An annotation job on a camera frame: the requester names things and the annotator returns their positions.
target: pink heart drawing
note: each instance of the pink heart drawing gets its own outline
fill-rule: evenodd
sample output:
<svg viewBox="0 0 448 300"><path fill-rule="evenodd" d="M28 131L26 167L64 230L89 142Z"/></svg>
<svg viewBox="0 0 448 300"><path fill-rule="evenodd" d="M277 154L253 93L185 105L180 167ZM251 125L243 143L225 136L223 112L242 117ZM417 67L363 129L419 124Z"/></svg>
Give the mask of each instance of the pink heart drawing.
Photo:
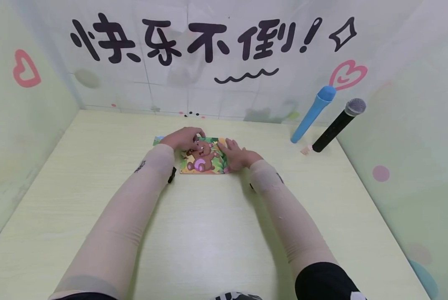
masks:
<svg viewBox="0 0 448 300"><path fill-rule="evenodd" d="M21 75L25 72L25 66L23 63L23 60L25 60L26 63L28 63L30 69L32 70L32 73L34 74L34 77L31 79L22 79ZM18 49L15 52L15 62L16 66L13 69L13 76L15 81L22 86L23 88L32 88L36 85L38 85L40 80L39 72L37 71L37 67L35 67L34 61L30 58L30 56L22 49Z"/></svg>
<svg viewBox="0 0 448 300"><path fill-rule="evenodd" d="M347 76L351 75L354 72L359 72L360 75L359 75L359 77L357 77L356 79L354 79L350 83L347 83L347 84L341 85L341 86L335 86L336 91L343 90L345 88L350 88L351 86L357 85L357 83L360 82L364 78L364 76L366 76L367 67L365 67L365 66L356 66L356 61L354 61L354 60L347 60L347 61L341 63L339 66L337 66L336 69L334 70L334 72L332 72L331 79L329 79L329 85L334 86L334 80L336 79L337 73L339 72L339 70L341 70L345 66L349 66L349 69L346 72ZM341 76L339 76L337 78L337 82L338 83L346 83L349 80L350 80L349 78L343 79Z"/></svg>

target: brown bear illustration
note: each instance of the brown bear illustration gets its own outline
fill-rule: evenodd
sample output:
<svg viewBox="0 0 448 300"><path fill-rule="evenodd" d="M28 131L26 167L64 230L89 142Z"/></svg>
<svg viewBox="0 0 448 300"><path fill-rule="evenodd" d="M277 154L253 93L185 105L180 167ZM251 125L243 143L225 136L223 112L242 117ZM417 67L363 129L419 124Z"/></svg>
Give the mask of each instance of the brown bear illustration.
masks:
<svg viewBox="0 0 448 300"><path fill-rule="evenodd" d="M187 155L192 155L194 157L194 162L187 163L187 169L196 170L199 172L206 172L209 170L214 170L215 167L212 165L212 159L218 157L219 153L212 151L213 143L208 143L206 141L196 142L198 148L195 151L187 151Z"/></svg>

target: blue toy microphone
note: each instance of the blue toy microphone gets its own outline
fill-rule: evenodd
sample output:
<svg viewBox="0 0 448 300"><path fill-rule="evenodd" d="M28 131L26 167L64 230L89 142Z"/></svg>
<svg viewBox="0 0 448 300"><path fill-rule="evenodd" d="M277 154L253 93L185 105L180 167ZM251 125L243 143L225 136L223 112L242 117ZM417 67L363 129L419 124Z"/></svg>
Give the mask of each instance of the blue toy microphone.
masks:
<svg viewBox="0 0 448 300"><path fill-rule="evenodd" d="M315 101L312 104L306 116L301 121L296 131L291 137L291 142L297 143L301 137L306 133L311 124L316 120L321 111L331 103L332 99L336 95L336 89L330 85L324 86L316 95Z"/></svg>

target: exclamation mark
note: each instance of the exclamation mark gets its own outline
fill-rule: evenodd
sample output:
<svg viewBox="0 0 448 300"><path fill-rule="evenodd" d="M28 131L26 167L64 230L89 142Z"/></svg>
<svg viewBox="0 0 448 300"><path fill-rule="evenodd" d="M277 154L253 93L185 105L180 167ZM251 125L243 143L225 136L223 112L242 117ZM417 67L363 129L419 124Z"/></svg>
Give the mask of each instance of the exclamation mark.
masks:
<svg viewBox="0 0 448 300"><path fill-rule="evenodd" d="M304 46L302 46L299 49L300 53L304 53L307 50L307 45L312 41L313 37L316 35L317 30L319 29L319 26L321 26L322 18L317 18L312 23L311 28L309 29L309 32L306 35L306 38L304 39Z"/></svg>

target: black microphone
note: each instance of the black microphone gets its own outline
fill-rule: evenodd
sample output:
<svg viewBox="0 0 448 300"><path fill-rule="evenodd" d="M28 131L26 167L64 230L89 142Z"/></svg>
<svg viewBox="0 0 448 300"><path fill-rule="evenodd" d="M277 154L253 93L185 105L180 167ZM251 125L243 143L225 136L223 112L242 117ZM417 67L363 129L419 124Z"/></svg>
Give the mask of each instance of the black microphone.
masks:
<svg viewBox="0 0 448 300"><path fill-rule="evenodd" d="M348 101L342 113L312 145L313 151L321 152L357 115L364 113L366 102L361 98Z"/></svg>

